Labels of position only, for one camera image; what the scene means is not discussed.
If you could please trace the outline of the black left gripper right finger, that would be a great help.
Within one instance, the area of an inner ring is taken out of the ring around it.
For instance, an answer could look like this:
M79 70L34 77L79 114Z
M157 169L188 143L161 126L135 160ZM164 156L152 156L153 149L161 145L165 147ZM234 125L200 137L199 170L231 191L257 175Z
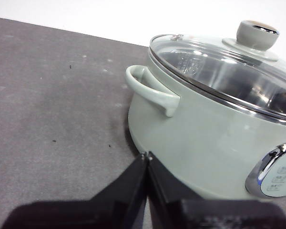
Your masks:
M203 198L176 178L163 163L148 152L147 188L154 229L189 229L186 208Z

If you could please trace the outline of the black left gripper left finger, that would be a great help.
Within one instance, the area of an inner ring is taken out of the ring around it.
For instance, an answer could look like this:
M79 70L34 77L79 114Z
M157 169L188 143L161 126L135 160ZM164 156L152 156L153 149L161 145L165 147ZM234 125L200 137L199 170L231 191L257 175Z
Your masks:
M139 154L112 183L92 199L93 229L141 229L147 191L148 154Z

